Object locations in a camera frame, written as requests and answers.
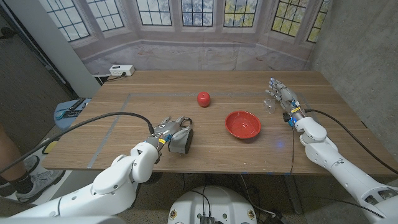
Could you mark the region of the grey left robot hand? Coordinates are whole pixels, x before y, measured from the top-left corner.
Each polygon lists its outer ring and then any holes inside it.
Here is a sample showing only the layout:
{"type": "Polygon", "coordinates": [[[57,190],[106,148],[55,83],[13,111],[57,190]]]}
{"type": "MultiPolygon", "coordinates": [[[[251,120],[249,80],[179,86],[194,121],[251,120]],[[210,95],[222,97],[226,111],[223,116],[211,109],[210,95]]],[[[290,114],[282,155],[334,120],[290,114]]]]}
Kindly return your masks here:
{"type": "Polygon", "coordinates": [[[146,142],[152,144],[158,151],[167,145],[169,152],[188,154],[193,138],[193,121],[181,116],[175,121],[171,117],[165,118],[154,128],[146,142]]]}

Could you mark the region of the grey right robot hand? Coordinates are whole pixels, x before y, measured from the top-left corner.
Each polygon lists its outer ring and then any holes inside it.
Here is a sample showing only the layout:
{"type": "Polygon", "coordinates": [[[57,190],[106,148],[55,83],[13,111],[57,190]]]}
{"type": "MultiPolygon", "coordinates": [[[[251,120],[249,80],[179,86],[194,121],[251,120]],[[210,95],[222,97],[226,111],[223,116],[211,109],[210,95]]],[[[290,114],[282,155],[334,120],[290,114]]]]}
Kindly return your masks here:
{"type": "Polygon", "coordinates": [[[289,123],[295,124],[298,120],[305,117],[300,108],[299,98],[293,90],[286,87],[282,82],[271,78],[269,81],[269,90],[266,93],[274,97],[282,107],[282,109],[289,115],[289,123]]]}

